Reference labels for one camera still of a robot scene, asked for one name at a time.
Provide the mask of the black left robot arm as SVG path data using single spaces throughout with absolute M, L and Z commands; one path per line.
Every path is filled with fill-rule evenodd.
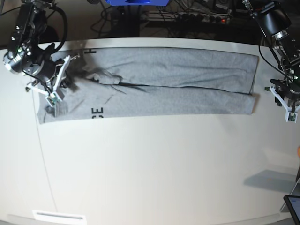
M 244 5 L 255 19 L 266 40 L 273 41 L 274 55 L 282 80 L 271 79 L 277 99 L 300 99 L 300 54 L 287 32 L 291 22 L 278 3 L 254 10 Z M 204 49 L 166 47 L 102 48 L 83 55 L 82 76 L 101 84 L 126 87 L 158 87 L 222 90 L 250 94 L 258 59 L 250 54 Z

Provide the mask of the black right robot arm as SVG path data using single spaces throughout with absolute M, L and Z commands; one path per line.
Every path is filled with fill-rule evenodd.
M 38 46 L 48 1 L 20 8 L 4 63 L 31 76 L 27 90 L 41 96 L 40 111 L 63 114 L 102 109 L 134 114 L 251 114 L 258 58 L 196 48 L 99 48 L 94 53 Z

